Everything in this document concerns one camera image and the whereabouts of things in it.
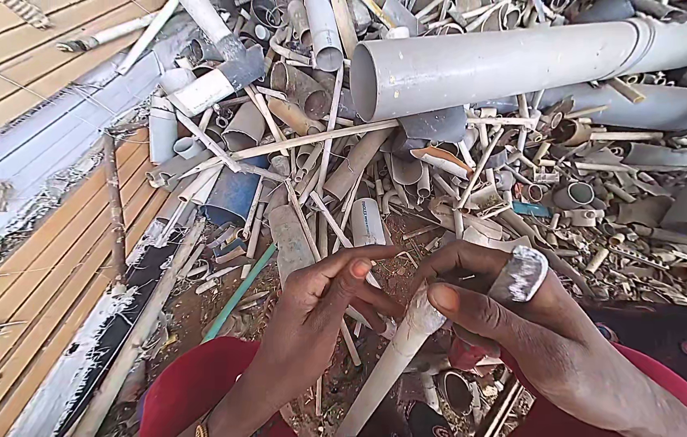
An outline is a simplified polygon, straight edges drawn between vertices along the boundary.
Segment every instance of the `white pvc pipe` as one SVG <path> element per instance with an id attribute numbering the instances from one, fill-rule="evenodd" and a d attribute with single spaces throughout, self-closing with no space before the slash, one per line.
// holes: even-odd
<path id="1" fill-rule="evenodd" d="M 376 121 L 684 66 L 687 23 L 628 19 L 364 41 L 354 52 L 350 84 L 358 114 Z"/>
<path id="2" fill-rule="evenodd" d="M 147 29 L 144 31 L 136 43 L 131 47 L 131 50 L 122 60 L 120 65 L 117 67 L 117 74 L 125 74 L 131 67 L 138 61 L 138 57 L 146 50 L 147 47 L 153 42 L 155 36 L 163 27 L 166 21 L 174 15 L 176 11 L 176 6 L 179 6 L 179 0 L 168 0 L 168 2 L 160 9 L 155 15 L 152 22 L 149 24 Z"/>
<path id="3" fill-rule="evenodd" d="M 406 318 L 397 328 L 395 338 L 389 342 L 381 359 L 368 376 L 365 385 L 336 431 L 337 437 L 354 437 L 362 430 L 392 384 L 397 381 L 408 363 L 433 332 L 441 328 L 446 317 L 427 300 L 426 286 L 411 299 Z"/>
<path id="4" fill-rule="evenodd" d="M 144 29 L 147 25 L 151 24 L 160 12 L 151 13 L 149 15 L 144 15 L 136 19 L 132 19 L 126 23 L 117 24 L 108 29 L 101 30 L 94 35 L 84 35 L 80 36 L 75 40 L 63 41 L 55 45 L 60 51 L 88 51 L 93 50 L 99 45 L 105 45 L 109 41 L 113 41 L 117 38 L 135 32 L 139 29 Z"/>
<path id="5" fill-rule="evenodd" d="M 351 238 L 354 247 L 387 243 L 378 203 L 369 197 L 354 201 L 351 207 Z"/>

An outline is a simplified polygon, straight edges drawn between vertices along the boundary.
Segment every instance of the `hand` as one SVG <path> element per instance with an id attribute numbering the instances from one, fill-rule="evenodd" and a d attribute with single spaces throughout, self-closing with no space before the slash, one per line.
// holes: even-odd
<path id="1" fill-rule="evenodd" d="M 254 360 L 209 418 L 209 434 L 250 435 L 313 386 L 329 365 L 350 303 L 365 312 L 401 316 L 402 306 L 365 282 L 371 260 L 400 251 L 397 246 L 344 249 L 292 272 Z"/>
<path id="2" fill-rule="evenodd" d="M 482 294 L 509 258 L 458 240 L 422 262 L 413 286 L 428 281 L 438 311 L 501 344 L 534 388 L 575 418 L 625 435 L 687 435 L 687 407 L 605 340 L 554 272 L 527 303 L 505 308 Z M 449 278 L 454 284 L 433 283 L 458 269 L 467 273 Z"/>

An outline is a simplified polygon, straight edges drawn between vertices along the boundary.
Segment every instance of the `wrist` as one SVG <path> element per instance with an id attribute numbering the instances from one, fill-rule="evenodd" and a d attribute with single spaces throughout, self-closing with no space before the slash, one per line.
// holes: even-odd
<path id="1" fill-rule="evenodd" d="M 267 399 L 267 386 L 244 372 L 232 389 L 222 398 L 207 420 L 211 437 L 249 436 L 257 431 L 278 410 Z"/>

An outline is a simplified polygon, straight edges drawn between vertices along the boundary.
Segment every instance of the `pipe opening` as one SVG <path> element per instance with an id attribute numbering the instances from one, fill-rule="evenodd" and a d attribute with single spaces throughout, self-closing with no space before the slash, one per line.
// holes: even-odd
<path id="1" fill-rule="evenodd" d="M 594 191 L 589 184 L 573 182 L 567 188 L 567 194 L 573 202 L 578 204 L 590 204 L 594 199 Z"/>
<path id="2" fill-rule="evenodd" d="M 364 121 L 373 121 L 378 101 L 377 78 L 376 66 L 368 48 L 357 45 L 351 64 L 349 82 L 354 108 Z"/>

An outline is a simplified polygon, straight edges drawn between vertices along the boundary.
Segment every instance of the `finger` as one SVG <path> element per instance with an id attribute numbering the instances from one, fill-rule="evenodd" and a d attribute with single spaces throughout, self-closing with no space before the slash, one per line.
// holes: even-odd
<path id="1" fill-rule="evenodd" d="M 416 291 L 422 282 L 432 283 L 438 276 L 455 268 L 463 268 L 491 284 L 510 258 L 511 254 L 502 250 L 456 240 L 422 260 L 416 269 L 411 290 Z"/>
<path id="2" fill-rule="evenodd" d="M 406 309 L 397 303 L 384 290 L 374 287 L 367 282 L 358 289 L 357 297 L 373 305 L 376 310 L 386 316 L 402 317 Z"/>
<path id="3" fill-rule="evenodd" d="M 351 300 L 350 305 L 352 305 L 352 307 L 365 318 L 365 321 L 371 325 L 371 329 L 374 332 L 382 333 L 387 330 L 387 324 L 384 323 L 384 320 L 378 316 L 376 310 L 373 308 L 373 305 L 366 303 L 357 297 Z"/>
<path id="4" fill-rule="evenodd" d="M 436 283 L 427 290 L 430 303 L 466 330 L 493 339 L 514 354 L 534 352 L 535 343 L 553 332 L 512 313 L 481 293 Z M 553 333 L 560 340 L 559 334 Z"/>
<path id="5" fill-rule="evenodd" d="M 365 276 L 370 270 L 371 262 L 368 258 L 358 257 L 349 261 L 335 276 L 327 293 L 319 300 L 307 321 L 319 331 L 331 325 L 337 329 L 347 306 L 364 288 Z"/>
<path id="6" fill-rule="evenodd" d="M 337 253 L 321 260 L 312 265 L 312 270 L 315 273 L 322 274 L 325 277 L 335 278 L 338 272 L 344 266 L 349 264 L 354 258 L 368 258 L 368 260 L 384 260 L 387 258 L 394 258 L 398 253 L 402 252 L 403 248 L 400 246 L 383 246 L 380 244 L 370 244 L 369 246 L 353 247 L 350 249 L 339 250 Z"/>

